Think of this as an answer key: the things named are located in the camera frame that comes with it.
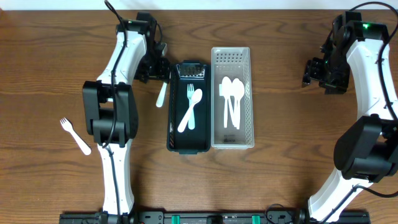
brown table surface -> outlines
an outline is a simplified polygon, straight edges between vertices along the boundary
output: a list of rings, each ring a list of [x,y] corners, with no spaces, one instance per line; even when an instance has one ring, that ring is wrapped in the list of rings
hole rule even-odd
[[[302,207],[333,170],[336,140],[356,121],[351,78],[345,95],[301,88],[304,65],[319,57],[342,11],[152,11],[173,61],[210,63],[214,46],[251,49],[256,145],[245,151],[180,156],[166,149],[168,103],[155,107],[160,82],[135,82],[139,131],[131,148],[136,203],[166,211],[264,211]],[[121,12],[135,18],[136,11]],[[364,20],[394,28],[389,11]],[[103,204],[100,155],[86,133],[81,87],[114,50],[109,11],[6,11],[0,18],[0,223],[58,223],[60,213]],[[398,86],[397,40],[390,61]],[[84,156],[60,126],[67,117],[93,148]],[[387,177],[374,190],[391,193]],[[398,199],[361,193],[349,205],[373,223],[397,223]]]

white wall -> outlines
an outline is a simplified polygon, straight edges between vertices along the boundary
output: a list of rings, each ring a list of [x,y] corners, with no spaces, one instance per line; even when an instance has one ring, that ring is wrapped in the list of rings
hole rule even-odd
[[[364,0],[109,0],[116,9],[350,9]],[[398,0],[380,0],[398,7]],[[98,10],[103,0],[0,0],[3,10]],[[382,6],[363,9],[384,9]]]

gray plastic basket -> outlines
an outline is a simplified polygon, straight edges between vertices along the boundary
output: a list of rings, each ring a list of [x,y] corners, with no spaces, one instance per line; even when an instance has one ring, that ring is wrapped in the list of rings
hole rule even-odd
[[[224,128],[224,102],[220,84],[227,76],[244,85],[241,99],[241,127],[236,129],[228,110],[228,127]],[[253,106],[251,91],[250,49],[248,47],[213,47],[211,50],[211,146],[215,149],[254,147]]]

wooden table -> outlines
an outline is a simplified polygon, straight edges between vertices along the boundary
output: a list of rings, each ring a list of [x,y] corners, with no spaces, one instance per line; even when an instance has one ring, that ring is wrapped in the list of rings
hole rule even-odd
[[[160,82],[134,84],[139,132],[131,148],[136,203],[167,211],[264,211],[272,203],[302,207],[333,170],[336,140],[356,121],[351,78],[345,95],[301,88],[306,61],[321,56],[342,11],[152,11],[173,62],[210,63],[214,46],[251,49],[256,145],[246,151],[180,156],[166,149]],[[136,11],[121,12],[135,18]],[[366,11],[389,25],[389,11]],[[100,155],[86,133],[81,88],[104,70],[117,20],[109,11],[6,11],[0,18],[0,223],[58,223],[60,213],[102,207]],[[390,61],[398,86],[397,40]],[[84,156],[60,126],[69,118],[94,149]],[[391,193],[396,177],[372,188]],[[350,208],[373,223],[397,223],[398,199],[366,192]]]

light blue fork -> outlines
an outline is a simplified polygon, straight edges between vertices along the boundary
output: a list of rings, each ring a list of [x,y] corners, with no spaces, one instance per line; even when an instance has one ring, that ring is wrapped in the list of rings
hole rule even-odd
[[[195,92],[195,89],[193,88],[193,84],[188,84],[187,85],[187,98],[189,100],[189,106],[191,106],[191,104],[192,104],[193,92]],[[193,110],[192,110],[191,117],[189,117],[189,120],[188,120],[188,128],[191,130],[195,129],[195,115],[193,114]]]

